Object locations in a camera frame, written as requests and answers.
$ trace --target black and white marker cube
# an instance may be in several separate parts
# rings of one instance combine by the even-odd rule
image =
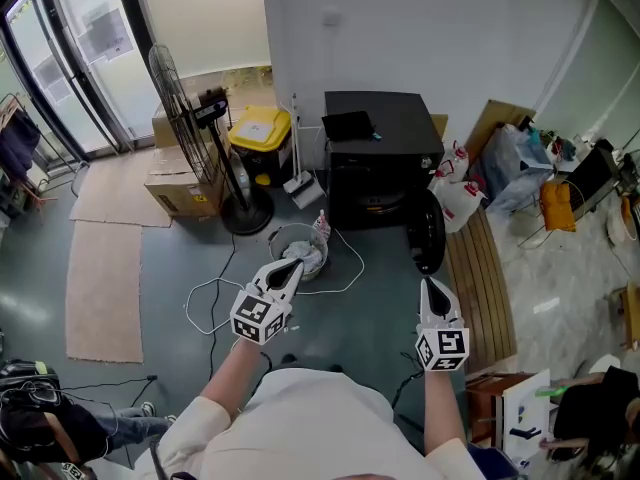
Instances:
[[[264,345],[284,328],[291,306],[240,290],[231,308],[231,328],[241,338]]]
[[[425,370],[457,370],[469,357],[469,329],[422,329],[416,351]]]

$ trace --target wooden pallet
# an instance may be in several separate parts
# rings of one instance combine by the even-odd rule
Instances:
[[[460,231],[447,235],[445,261],[462,316],[471,331],[467,373],[514,355],[517,348],[509,296],[482,208]]]

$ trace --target yellow lid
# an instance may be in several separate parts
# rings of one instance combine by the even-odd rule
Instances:
[[[229,132],[234,146],[254,151],[278,149],[291,130],[289,113],[273,107],[249,105],[240,120]]]

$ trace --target gray floor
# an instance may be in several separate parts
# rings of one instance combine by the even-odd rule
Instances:
[[[4,357],[43,360],[58,371],[66,387],[157,374],[159,382],[143,399],[153,401],[160,414],[179,413],[208,379],[212,343],[211,336],[201,335],[187,321],[183,305],[194,285],[219,275],[232,250],[229,233],[217,218],[176,220],[166,229],[145,228],[140,276],[144,364],[70,360],[65,353],[64,308],[74,226],[68,217],[75,198],[68,186],[47,195],[59,199],[47,203],[42,219],[32,212],[14,221],[2,241],[0,326],[6,335]],[[281,190],[272,195],[276,216],[262,233],[236,237],[237,252],[225,278],[249,281],[270,261],[267,237],[286,223],[311,224],[324,204],[322,200],[322,204],[301,212]],[[346,293],[296,297],[290,327],[299,329],[281,333],[265,352],[275,364],[286,352],[327,365],[339,363],[356,381],[375,387],[392,400],[400,382],[413,372],[400,352],[413,350],[421,276],[409,256],[403,228],[345,232],[344,236],[366,262],[363,276]],[[305,288],[341,288],[358,272],[360,262],[335,234],[329,245],[330,263]],[[446,282],[443,270],[436,277]],[[236,293],[236,288],[222,285],[216,323],[228,317]],[[210,286],[192,299],[192,316],[203,329],[211,328],[209,308],[214,295],[215,288]],[[218,332],[213,355],[216,367],[234,339],[228,328]],[[460,377],[457,387],[461,386]],[[123,407],[141,387],[138,383],[77,393]],[[421,382],[414,381],[398,409],[420,421],[422,396]],[[132,457],[140,450],[132,450]],[[122,461],[124,455],[118,453],[116,459]]]

